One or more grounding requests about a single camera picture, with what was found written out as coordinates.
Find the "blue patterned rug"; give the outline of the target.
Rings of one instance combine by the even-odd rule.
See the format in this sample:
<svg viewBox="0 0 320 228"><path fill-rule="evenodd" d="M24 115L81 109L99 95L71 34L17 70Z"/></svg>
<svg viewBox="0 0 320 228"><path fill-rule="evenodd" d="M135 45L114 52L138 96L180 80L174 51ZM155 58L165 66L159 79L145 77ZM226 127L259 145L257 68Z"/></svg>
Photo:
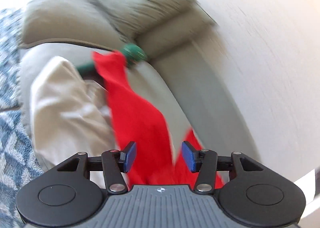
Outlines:
<svg viewBox="0 0 320 228"><path fill-rule="evenodd" d="M20 20L20 10L1 10L1 227L23 227L16 195L43 173L18 103Z"/></svg>

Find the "red garment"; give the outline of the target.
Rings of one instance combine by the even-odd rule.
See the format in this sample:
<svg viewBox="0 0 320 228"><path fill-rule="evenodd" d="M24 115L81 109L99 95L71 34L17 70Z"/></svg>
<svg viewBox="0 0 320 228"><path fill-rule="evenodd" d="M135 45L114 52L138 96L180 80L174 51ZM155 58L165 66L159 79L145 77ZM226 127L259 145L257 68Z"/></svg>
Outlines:
<svg viewBox="0 0 320 228"><path fill-rule="evenodd" d="M136 158L127 174L129 186L188 184L194 188L198 174L189 171L181 149L174 158L167 121L129 85L124 55L119 51L109 55L93 52L93 60L106 86L106 101L118 147L123 150L129 142L136 143Z"/></svg>

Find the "green massage hammer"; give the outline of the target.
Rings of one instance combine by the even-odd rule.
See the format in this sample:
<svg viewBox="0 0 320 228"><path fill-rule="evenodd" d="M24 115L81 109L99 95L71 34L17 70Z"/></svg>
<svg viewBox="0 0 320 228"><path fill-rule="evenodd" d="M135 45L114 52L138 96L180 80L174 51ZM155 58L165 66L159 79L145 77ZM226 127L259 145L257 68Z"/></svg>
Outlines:
<svg viewBox="0 0 320 228"><path fill-rule="evenodd" d="M133 43L124 45L120 50L120 53L125 56L127 67L130 67L140 61L146 61L148 58L145 52L139 46ZM90 61L76 66L76 69L81 76L84 76L89 73L95 72L95 65L92 61Z"/></svg>

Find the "beige crumpled garment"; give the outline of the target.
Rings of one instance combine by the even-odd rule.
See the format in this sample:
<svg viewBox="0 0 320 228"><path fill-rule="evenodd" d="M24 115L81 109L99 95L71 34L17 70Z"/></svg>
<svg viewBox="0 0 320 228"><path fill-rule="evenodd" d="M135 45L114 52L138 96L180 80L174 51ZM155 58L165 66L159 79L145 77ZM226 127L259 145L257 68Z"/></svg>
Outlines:
<svg viewBox="0 0 320 228"><path fill-rule="evenodd" d="M117 148L106 90L83 80L74 65L53 57L30 89L30 123L35 155L51 169L77 152L99 156Z"/></svg>

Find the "grey sofa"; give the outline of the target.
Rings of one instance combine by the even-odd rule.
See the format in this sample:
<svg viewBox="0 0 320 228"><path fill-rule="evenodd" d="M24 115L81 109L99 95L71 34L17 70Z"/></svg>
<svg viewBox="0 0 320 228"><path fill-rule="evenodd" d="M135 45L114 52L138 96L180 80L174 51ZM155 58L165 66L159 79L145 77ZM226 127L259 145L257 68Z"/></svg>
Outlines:
<svg viewBox="0 0 320 228"><path fill-rule="evenodd" d="M133 42L148 58L127 69L127 80L165 117L174 158L193 131L219 155L241 151L260 160L243 117L194 42L212 24L195 0L27 0L19 80L31 142L30 89L49 60L63 57L76 68L93 52L108 55Z"/></svg>

